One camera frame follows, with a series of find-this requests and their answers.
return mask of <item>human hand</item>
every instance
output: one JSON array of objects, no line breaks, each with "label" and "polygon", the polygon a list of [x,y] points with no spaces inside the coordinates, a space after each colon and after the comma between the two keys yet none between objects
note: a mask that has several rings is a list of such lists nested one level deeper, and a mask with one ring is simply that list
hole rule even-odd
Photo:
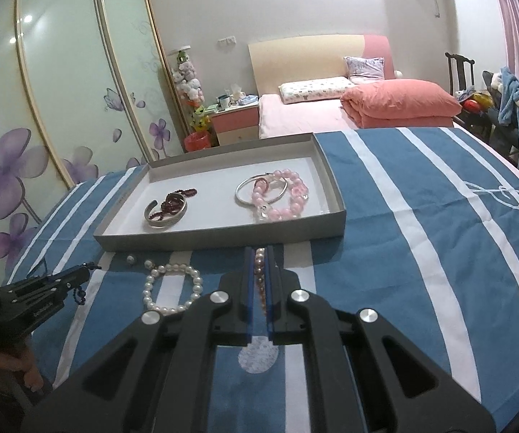
[{"label": "human hand", "polygon": [[[18,357],[0,351],[0,371],[22,371],[23,382],[31,391],[43,387],[43,378],[35,363],[35,355],[27,345],[22,345]],[[10,389],[0,373],[0,391],[9,393]]]}]

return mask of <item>sliding wardrobe door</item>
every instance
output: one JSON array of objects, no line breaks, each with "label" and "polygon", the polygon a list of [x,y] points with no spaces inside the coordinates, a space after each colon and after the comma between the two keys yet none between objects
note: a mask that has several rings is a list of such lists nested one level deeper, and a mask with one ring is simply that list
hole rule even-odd
[{"label": "sliding wardrobe door", "polygon": [[33,97],[75,183],[142,157],[103,45],[94,0],[19,0]]},{"label": "sliding wardrobe door", "polygon": [[103,0],[108,33],[139,127],[157,157],[183,153],[181,120],[145,0]]},{"label": "sliding wardrobe door", "polygon": [[15,0],[0,0],[0,283],[67,191],[45,148],[23,89]]}]

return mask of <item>pink bead bracelet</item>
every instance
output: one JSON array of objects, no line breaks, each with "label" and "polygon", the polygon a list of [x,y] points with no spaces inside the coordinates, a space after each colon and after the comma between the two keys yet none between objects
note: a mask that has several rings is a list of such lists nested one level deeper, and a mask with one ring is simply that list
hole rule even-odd
[{"label": "pink bead bracelet", "polygon": [[[265,199],[270,182],[284,180],[290,187],[289,208],[275,209]],[[252,203],[256,206],[260,221],[283,221],[299,218],[309,198],[309,190],[297,172],[289,169],[273,171],[256,180],[252,192]]]}]

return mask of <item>beige headboard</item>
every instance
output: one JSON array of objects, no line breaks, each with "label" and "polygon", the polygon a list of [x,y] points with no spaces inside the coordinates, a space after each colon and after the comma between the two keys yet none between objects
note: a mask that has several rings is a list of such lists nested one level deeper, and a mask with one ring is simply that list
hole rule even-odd
[{"label": "beige headboard", "polygon": [[384,57],[393,78],[392,54],[384,36],[302,36],[249,44],[258,94],[277,94],[282,83],[347,76],[345,56]]}]

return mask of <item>silver bangle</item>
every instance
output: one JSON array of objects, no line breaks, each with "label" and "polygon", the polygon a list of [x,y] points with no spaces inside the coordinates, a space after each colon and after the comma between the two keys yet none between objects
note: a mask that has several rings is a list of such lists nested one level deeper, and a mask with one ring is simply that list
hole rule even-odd
[{"label": "silver bangle", "polygon": [[[242,199],[239,196],[239,191],[241,191],[241,188],[244,185],[249,184],[250,182],[254,182],[255,180],[258,180],[258,179],[261,179],[261,178],[269,178],[269,177],[273,177],[273,174],[271,174],[270,172],[266,172],[265,174],[258,174],[257,176],[252,176],[249,179],[244,180],[235,189],[235,200],[240,202],[242,205],[255,206],[251,201],[247,201],[247,200]],[[287,180],[285,180],[283,177],[281,177],[280,179],[278,179],[278,182],[283,182],[284,183],[284,188],[282,189],[282,191],[280,192],[280,194],[277,197],[270,198],[269,200],[266,200],[266,202],[269,203],[269,204],[277,202],[279,199],[281,199],[284,196],[285,191],[288,190],[288,181]]]},{"label": "silver bangle", "polygon": [[151,203],[149,203],[148,206],[146,206],[145,212],[143,212],[143,217],[145,218],[146,222],[149,223],[149,226],[153,226],[155,228],[164,228],[166,226],[171,226],[172,224],[177,223],[183,217],[183,215],[186,214],[186,211],[187,211],[187,200],[185,200],[185,197],[183,195],[175,193],[175,192],[169,194],[168,197],[169,196],[174,196],[176,198],[181,198],[181,200],[183,202],[183,205],[179,209],[179,212],[177,212],[175,215],[171,215],[167,219],[152,220],[151,218],[149,218],[149,216],[151,215],[152,210],[159,203],[157,200],[154,200]]}]

